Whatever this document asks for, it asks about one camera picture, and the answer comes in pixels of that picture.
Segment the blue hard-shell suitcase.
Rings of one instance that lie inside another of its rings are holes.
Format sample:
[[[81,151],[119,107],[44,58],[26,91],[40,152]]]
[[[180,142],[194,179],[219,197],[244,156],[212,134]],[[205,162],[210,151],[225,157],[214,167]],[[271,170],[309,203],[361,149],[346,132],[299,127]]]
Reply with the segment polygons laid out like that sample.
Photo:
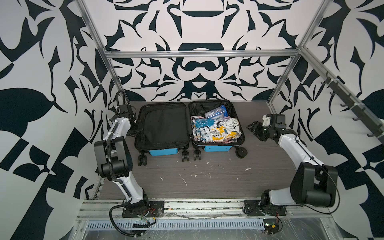
[[[139,151],[138,165],[147,165],[147,154],[168,156],[182,153],[182,162],[202,159],[206,153],[235,150],[239,159],[248,155],[243,147],[245,134],[240,124],[242,136],[231,143],[202,143],[193,138],[191,117],[205,118],[205,113],[224,105],[229,118],[239,121],[234,104],[228,100],[203,100],[185,103],[159,103],[145,105],[140,109],[135,147]]]

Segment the white blue yellow patterned shirt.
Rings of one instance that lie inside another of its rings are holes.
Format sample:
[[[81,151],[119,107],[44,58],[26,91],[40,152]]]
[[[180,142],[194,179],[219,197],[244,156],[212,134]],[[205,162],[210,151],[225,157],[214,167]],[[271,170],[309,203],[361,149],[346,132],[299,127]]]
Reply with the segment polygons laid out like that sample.
[[[231,143],[243,134],[236,118],[206,119],[199,116],[191,117],[193,138],[202,143]]]

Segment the clear cup with blue lid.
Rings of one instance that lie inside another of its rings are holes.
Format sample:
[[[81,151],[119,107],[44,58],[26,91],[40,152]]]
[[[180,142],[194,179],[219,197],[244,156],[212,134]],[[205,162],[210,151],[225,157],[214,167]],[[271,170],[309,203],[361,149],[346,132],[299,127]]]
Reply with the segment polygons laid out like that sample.
[[[218,108],[215,108],[211,111],[208,111],[205,113],[205,118],[206,119],[224,119],[226,117],[228,117],[228,112],[227,112],[227,109],[224,105],[221,105],[220,107]]]

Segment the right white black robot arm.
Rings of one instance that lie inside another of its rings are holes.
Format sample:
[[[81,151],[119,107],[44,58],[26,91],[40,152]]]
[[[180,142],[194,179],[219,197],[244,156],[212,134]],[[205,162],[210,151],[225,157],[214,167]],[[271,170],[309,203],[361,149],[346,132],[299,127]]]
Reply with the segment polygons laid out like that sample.
[[[247,129],[262,142],[275,141],[288,154],[296,169],[288,188],[263,192],[260,208],[304,206],[316,212],[318,207],[340,207],[338,171],[325,165],[307,149],[299,135],[287,126],[285,115],[264,115],[261,121],[249,124]]]

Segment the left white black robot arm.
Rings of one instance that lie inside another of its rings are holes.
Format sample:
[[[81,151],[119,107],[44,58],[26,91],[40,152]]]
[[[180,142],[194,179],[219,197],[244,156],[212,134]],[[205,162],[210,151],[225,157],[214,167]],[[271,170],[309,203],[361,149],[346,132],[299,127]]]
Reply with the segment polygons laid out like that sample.
[[[94,151],[97,160],[97,172],[118,186],[125,196],[122,204],[113,206],[109,210],[109,218],[113,227],[122,235],[138,238],[144,235],[144,231],[127,232],[119,228],[114,221],[113,210],[126,208],[131,214],[136,214],[146,223],[134,224],[140,228],[150,227],[155,224],[146,220],[144,215],[150,208],[150,203],[144,189],[137,183],[133,175],[133,160],[126,143],[126,136],[136,122],[136,115],[124,91],[116,94],[117,110],[109,121],[112,127],[106,136],[94,143]]]

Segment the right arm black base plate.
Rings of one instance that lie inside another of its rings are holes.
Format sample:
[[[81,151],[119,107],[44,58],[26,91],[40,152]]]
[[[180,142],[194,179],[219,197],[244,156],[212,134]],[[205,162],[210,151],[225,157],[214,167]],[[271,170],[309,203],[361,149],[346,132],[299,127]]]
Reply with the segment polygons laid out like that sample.
[[[261,205],[261,200],[245,200],[243,213],[249,217],[261,216],[285,216],[286,208],[283,206]]]

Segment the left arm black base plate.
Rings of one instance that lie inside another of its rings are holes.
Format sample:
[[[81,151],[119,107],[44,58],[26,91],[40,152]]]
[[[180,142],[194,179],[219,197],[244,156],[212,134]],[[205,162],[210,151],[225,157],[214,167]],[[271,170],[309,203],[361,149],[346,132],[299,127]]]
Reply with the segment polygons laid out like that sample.
[[[141,215],[144,215],[145,217],[157,217],[164,212],[164,207],[164,201],[149,201],[148,203],[140,201],[135,204],[124,206],[122,217],[134,218]]]

